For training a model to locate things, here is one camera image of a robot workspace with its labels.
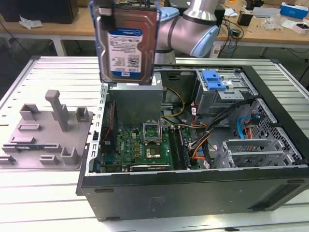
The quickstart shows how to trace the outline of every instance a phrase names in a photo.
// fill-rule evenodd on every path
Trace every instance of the blue drive latch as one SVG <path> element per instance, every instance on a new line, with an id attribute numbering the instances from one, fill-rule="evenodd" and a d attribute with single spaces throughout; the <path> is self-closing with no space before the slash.
<path id="1" fill-rule="evenodd" d="M 221 77 L 214 70 L 203 70 L 203 79 L 207 84 L 208 90 L 226 90 L 226 86 L 223 85 Z"/>

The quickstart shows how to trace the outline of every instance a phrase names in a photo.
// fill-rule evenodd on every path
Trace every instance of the blue hard drive label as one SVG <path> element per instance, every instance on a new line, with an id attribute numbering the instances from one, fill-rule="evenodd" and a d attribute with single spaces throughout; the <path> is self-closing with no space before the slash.
<path id="1" fill-rule="evenodd" d="M 142 31 L 137 28 L 117 28 L 108 32 L 110 69 L 115 76 L 138 77 L 141 71 Z"/>

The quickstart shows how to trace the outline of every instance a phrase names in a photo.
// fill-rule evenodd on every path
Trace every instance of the wooden table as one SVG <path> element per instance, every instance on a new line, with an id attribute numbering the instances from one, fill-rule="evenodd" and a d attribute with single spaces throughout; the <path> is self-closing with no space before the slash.
<path id="1" fill-rule="evenodd" d="M 225 1 L 225 8 L 232 8 L 236 12 L 243 10 L 243 5 L 245 1 L 237 0 L 236 2 L 230 2 L 229 0 Z M 279 6 L 273 6 L 264 4 L 262 7 L 274 8 Z M 296 18 L 286 17 L 292 21 L 301 21 Z M 237 24 L 238 16 L 229 17 L 233 23 Z M 309 47 L 309 35 L 298 34 L 291 29 L 283 28 L 283 30 L 265 30 L 262 26 L 264 19 L 253 17 L 250 25 L 248 27 L 241 26 L 244 30 L 244 36 L 239 41 L 238 45 L 240 46 L 259 46 L 259 47 L 288 47 L 288 48 L 308 48 Z M 232 28 L 239 29 L 237 26 L 232 25 Z M 227 39 L 227 28 L 221 26 L 220 33 L 217 36 L 217 39 L 214 43 L 214 48 L 212 49 L 213 53 L 216 54 L 218 50 L 221 49 L 221 46 L 225 43 Z M 263 49 L 261 56 L 264 55 L 266 49 Z"/>
<path id="2" fill-rule="evenodd" d="M 231 3 L 228 0 L 225 5 L 236 11 L 241 10 L 243 0 Z M 229 20 L 237 23 L 237 17 L 229 17 Z M 245 31 L 244 37 L 239 41 L 240 46 L 260 46 L 260 47 L 289 47 L 307 48 L 309 46 L 309 35 L 300 35 L 296 32 L 284 28 L 281 30 L 265 30 L 261 23 L 263 19 L 252 18 L 248 27 L 242 27 Z M 79 8 L 77 18 L 72 24 L 44 23 L 44 27 L 28 30 L 19 23 L 3 23 L 5 27 L 16 38 L 30 39 L 50 39 L 54 42 L 57 54 L 65 56 L 63 40 L 95 40 L 93 24 L 88 8 Z M 10 35 L 0 26 L 0 37 L 10 38 Z M 216 58 L 218 51 L 227 39 L 227 29 L 221 27 L 220 33 L 214 42 L 211 57 Z"/>

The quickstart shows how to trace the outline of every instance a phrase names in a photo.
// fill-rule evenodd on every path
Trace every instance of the ram slot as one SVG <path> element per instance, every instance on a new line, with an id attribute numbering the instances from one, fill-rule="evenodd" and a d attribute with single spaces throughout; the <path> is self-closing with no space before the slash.
<path id="1" fill-rule="evenodd" d="M 184 160 L 183 151 L 185 152 L 185 154 L 186 151 L 185 145 L 182 140 L 181 131 L 179 129 L 169 129 L 169 146 L 172 155 L 174 170 L 185 170 L 187 166 Z"/>

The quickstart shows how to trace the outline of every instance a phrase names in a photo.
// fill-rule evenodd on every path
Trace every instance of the motherboard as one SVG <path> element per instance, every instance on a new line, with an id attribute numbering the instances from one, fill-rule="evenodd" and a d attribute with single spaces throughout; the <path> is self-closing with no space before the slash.
<path id="1" fill-rule="evenodd" d="M 179 170 L 189 166 L 188 128 L 119 128 L 114 155 L 103 155 L 101 171 Z"/>

